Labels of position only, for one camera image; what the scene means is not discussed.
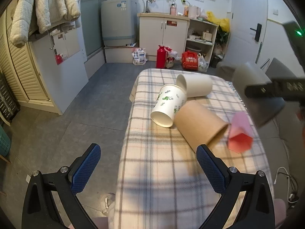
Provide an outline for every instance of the shoe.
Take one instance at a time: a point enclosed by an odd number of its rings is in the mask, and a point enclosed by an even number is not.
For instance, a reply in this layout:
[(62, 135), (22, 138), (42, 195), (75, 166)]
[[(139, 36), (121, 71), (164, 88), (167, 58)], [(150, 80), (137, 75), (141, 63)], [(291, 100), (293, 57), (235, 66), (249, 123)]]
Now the shoe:
[(109, 206), (115, 202), (115, 194), (114, 193), (106, 193), (102, 195), (102, 214), (108, 217)]

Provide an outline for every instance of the red thermos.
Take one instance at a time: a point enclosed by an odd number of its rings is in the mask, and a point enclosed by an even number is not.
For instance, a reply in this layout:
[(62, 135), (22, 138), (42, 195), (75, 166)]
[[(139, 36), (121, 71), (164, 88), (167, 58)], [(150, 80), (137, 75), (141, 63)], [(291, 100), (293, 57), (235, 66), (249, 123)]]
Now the red thermos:
[(157, 62), (156, 68), (164, 69), (165, 61), (167, 59), (168, 52), (164, 49), (163, 45), (159, 45), (159, 49), (157, 50)]

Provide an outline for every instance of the frosted glass door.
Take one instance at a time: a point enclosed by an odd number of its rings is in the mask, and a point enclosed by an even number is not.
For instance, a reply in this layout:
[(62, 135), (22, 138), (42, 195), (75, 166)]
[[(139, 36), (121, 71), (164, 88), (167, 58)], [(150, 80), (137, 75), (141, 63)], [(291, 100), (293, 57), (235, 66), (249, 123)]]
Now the frosted glass door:
[(86, 54), (89, 56), (103, 46), (100, 3), (104, 0), (81, 0), (81, 22)]

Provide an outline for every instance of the metal bolt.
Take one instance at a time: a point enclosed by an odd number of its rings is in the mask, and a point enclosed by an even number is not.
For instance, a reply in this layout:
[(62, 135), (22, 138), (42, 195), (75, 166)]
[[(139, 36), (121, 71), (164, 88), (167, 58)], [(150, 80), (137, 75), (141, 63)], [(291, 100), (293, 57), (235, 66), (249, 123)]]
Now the metal bolt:
[(237, 168), (236, 168), (236, 167), (230, 167), (229, 170), (230, 170), (232, 173), (236, 173), (236, 172), (237, 172)]
[(32, 173), (33, 177), (37, 176), (38, 174), (39, 174), (39, 171), (38, 171), (38, 170), (36, 170), (36, 171), (34, 171), (34, 172)]
[(259, 175), (260, 177), (264, 177), (264, 176), (265, 176), (265, 173), (264, 173), (264, 171), (259, 170), (259, 171), (258, 171), (258, 175)]
[(62, 173), (66, 173), (67, 171), (68, 171), (68, 167), (67, 166), (64, 166), (64, 167), (60, 168), (60, 172), (62, 172)]

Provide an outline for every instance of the brown paper cup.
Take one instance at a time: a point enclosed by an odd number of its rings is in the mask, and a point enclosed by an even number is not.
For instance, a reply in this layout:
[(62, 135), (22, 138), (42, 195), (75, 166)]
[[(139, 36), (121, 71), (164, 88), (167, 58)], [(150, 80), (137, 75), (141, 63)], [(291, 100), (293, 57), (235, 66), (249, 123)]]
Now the brown paper cup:
[(228, 123), (197, 101), (188, 101), (177, 112), (174, 123), (194, 152), (201, 144), (212, 147), (223, 137)]

